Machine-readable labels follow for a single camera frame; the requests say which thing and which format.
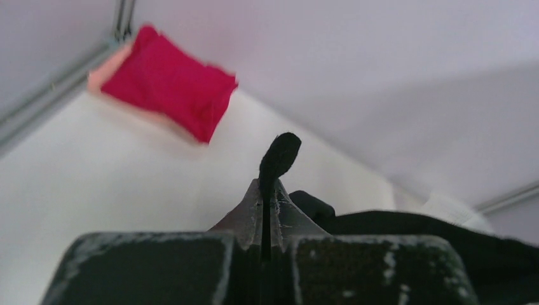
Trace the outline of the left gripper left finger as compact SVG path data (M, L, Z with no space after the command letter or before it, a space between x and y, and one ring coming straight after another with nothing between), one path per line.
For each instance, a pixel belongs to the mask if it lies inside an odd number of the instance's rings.
M259 304L257 180L204 232L92 232L65 251L43 304Z

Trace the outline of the black t shirt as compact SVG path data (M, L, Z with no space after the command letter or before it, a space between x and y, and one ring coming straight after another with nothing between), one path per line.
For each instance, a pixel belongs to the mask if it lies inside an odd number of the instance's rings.
M538 247L479 233L426 215L370 210L336 215L280 177L301 140L279 135L259 167L265 203L291 206L317 227L287 252L300 304L537 304Z

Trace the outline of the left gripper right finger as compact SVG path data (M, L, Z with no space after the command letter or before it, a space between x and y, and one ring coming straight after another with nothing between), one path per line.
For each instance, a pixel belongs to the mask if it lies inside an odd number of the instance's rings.
M331 235L280 181L270 217L277 304L477 304L450 244L425 235Z

